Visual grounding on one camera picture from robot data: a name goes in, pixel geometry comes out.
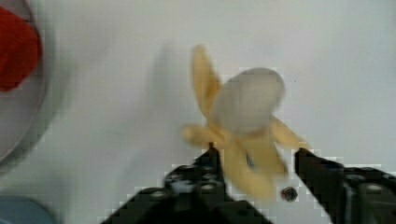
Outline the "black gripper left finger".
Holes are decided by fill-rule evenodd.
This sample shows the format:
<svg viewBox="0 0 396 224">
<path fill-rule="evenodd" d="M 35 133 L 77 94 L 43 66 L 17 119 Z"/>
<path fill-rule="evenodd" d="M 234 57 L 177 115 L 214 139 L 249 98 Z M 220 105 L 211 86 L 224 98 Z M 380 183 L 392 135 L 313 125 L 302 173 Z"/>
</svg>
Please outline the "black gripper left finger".
<svg viewBox="0 0 396 224">
<path fill-rule="evenodd" d="M 251 203 L 228 193 L 213 146 L 180 165 L 161 187 L 139 190 L 101 224 L 271 224 Z"/>
</svg>

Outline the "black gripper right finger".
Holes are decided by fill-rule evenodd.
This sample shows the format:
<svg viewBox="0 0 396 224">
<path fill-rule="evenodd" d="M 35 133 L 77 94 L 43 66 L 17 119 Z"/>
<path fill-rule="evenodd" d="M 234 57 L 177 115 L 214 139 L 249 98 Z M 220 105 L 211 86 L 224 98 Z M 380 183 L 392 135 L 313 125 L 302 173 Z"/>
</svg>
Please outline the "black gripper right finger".
<svg viewBox="0 0 396 224">
<path fill-rule="evenodd" d="M 301 148 L 295 173 L 332 224 L 396 224 L 395 176 L 372 167 L 345 167 Z"/>
</svg>

